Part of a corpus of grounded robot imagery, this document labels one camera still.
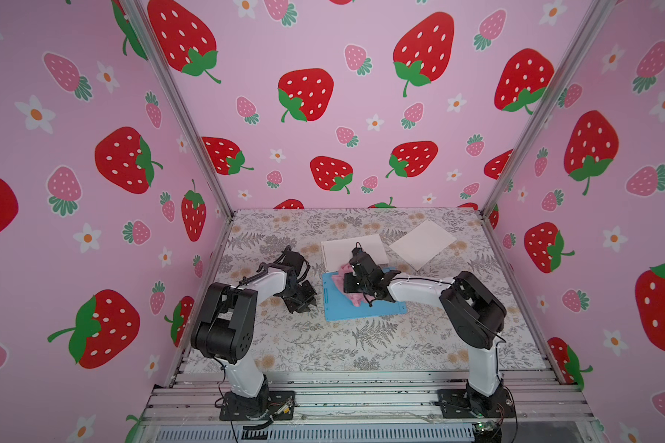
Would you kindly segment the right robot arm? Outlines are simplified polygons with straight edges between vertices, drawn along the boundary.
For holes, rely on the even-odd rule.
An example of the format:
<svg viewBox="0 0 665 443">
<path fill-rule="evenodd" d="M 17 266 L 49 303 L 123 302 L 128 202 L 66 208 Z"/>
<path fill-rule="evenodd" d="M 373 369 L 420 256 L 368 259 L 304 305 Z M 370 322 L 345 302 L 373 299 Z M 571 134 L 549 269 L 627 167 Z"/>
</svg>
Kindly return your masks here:
<svg viewBox="0 0 665 443">
<path fill-rule="evenodd" d="M 352 271 L 344 277 L 344 291 L 360 293 L 369 305 L 412 302 L 443 309 L 468 347 L 468 393 L 489 399 L 502 389 L 496 343 L 507 310 L 475 274 L 462 271 L 438 280 L 384 271 L 361 245 L 352 250 L 349 265 Z"/>
</svg>

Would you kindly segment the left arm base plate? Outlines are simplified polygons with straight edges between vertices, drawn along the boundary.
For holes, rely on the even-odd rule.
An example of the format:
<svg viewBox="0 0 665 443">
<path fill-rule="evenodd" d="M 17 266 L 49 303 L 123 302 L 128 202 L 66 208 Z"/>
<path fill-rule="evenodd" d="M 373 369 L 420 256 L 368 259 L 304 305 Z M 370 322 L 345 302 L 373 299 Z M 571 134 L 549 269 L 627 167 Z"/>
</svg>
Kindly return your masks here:
<svg viewBox="0 0 665 443">
<path fill-rule="evenodd" d="M 269 391 L 266 387 L 253 398 L 225 393 L 220 410 L 221 421 L 287 421 L 293 418 L 295 391 Z"/>
</svg>

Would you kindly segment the pink fluffy cloth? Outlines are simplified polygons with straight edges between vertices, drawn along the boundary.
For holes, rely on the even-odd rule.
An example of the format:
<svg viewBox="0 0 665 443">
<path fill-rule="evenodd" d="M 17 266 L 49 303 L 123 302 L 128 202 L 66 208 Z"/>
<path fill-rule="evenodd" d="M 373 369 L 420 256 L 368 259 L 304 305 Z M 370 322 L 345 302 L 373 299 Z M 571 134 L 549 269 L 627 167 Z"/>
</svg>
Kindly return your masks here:
<svg viewBox="0 0 665 443">
<path fill-rule="evenodd" d="M 360 308 L 365 301 L 364 295 L 355 292 L 355 287 L 350 286 L 354 282 L 353 268 L 350 264 L 345 264 L 339 268 L 336 275 L 331 277 L 335 288 L 349 300 L 355 308 Z"/>
</svg>

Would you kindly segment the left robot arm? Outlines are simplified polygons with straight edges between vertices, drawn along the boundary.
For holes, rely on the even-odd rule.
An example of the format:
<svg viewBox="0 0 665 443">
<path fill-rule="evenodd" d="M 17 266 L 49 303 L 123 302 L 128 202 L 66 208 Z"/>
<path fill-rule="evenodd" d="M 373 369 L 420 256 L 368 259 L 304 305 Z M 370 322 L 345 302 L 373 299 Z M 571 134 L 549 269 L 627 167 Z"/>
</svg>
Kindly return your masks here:
<svg viewBox="0 0 665 443">
<path fill-rule="evenodd" d="M 306 313 L 316 304 L 308 281 L 310 264 L 286 247 L 272 263 L 262 263 L 254 275 L 238 284 L 210 284 L 194 322 L 190 347 L 224 366 L 231 391 L 238 400 L 262 396 L 267 380 L 248 356 L 259 304 L 281 300 L 291 313 Z"/>
</svg>

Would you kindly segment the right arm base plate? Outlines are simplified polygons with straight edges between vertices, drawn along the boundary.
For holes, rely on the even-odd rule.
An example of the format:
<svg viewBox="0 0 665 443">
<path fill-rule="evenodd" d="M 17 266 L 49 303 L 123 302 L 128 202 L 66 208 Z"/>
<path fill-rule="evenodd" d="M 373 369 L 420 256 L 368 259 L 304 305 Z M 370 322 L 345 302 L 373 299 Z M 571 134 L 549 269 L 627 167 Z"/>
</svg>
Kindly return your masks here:
<svg viewBox="0 0 665 443">
<path fill-rule="evenodd" d="M 439 389 L 436 404 L 445 419 L 507 419 L 516 417 L 515 402 L 506 387 L 487 397 L 470 386 L 463 389 Z"/>
</svg>

